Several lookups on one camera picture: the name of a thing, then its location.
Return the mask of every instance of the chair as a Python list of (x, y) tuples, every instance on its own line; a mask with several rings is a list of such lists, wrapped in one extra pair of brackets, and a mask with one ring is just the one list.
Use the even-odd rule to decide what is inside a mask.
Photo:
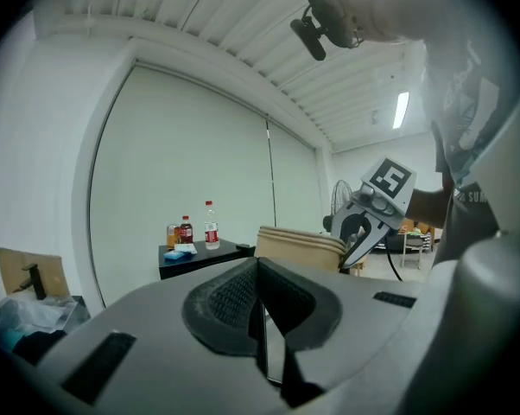
[(417, 269), (421, 269), (424, 236), (420, 233), (405, 232), (405, 229), (403, 235), (404, 246), (402, 252), (402, 267), (404, 267), (404, 260), (406, 259), (406, 249), (413, 249), (419, 252), (419, 257), (417, 259)]

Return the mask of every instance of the person's arm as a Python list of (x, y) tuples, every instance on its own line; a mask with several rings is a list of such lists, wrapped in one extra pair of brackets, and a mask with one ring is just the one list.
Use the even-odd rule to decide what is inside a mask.
[(442, 189), (426, 192), (414, 189), (406, 217), (442, 229), (447, 218), (448, 201), (452, 194), (453, 181), (450, 172), (442, 173)]

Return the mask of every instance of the white wall corner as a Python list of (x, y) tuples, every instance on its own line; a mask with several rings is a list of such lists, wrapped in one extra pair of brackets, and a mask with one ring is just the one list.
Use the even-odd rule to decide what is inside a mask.
[(128, 41), (111, 61), (86, 100), (67, 143), (59, 192), (60, 255), (65, 270), (77, 272), (81, 295), (92, 316), (103, 308), (92, 266), (88, 201), (95, 152), (117, 93), (136, 57), (136, 41)]
[(331, 213), (331, 193), (335, 184), (335, 168), (330, 149), (326, 146), (316, 148), (315, 162), (320, 183), (321, 212), (326, 216)]

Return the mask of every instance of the white ceiling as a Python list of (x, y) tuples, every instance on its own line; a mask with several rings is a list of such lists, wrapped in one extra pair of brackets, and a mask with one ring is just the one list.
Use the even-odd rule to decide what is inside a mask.
[[(338, 152), (427, 129), (417, 88), (421, 44), (364, 43), (315, 61), (292, 33), (307, 0), (67, 0), (67, 15), (109, 15), (158, 23), (199, 37), (269, 80)], [(399, 92), (410, 91), (401, 130), (392, 123)]]

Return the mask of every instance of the floor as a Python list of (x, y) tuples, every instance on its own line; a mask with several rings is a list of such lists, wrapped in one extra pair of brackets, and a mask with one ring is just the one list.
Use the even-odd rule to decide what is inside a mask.
[[(417, 252), (406, 253), (404, 267), (402, 265), (401, 253), (390, 253), (392, 264), (398, 271), (398, 275), (403, 281), (416, 281), (424, 283), (433, 266), (434, 256), (437, 246), (435, 245), (432, 252), (422, 253), (422, 261), (420, 269), (417, 268)], [(387, 253), (385, 251), (375, 251), (368, 255), (365, 268), (360, 273), (361, 277), (379, 278), (384, 280), (396, 280), (394, 272), (390, 268)], [(268, 340), (268, 376), (272, 380), (281, 381), (283, 375), (283, 362), (285, 358), (285, 341), (281, 333), (277, 330), (273, 320), (269, 317), (266, 319), (266, 338)]]
[[(417, 268), (417, 251), (407, 252), (404, 267), (402, 264), (402, 254), (397, 252), (390, 253), (392, 264), (398, 271), (398, 275), (403, 281), (417, 281), (418, 283), (425, 283), (427, 275), (431, 272), (433, 266), (434, 256), (436, 254), (438, 245), (433, 248), (432, 252), (422, 253), (421, 268)], [(360, 272), (361, 277), (379, 278), (383, 280), (396, 280), (396, 276), (389, 265), (387, 253), (385, 251), (374, 251), (367, 256), (367, 263), (365, 268)]]

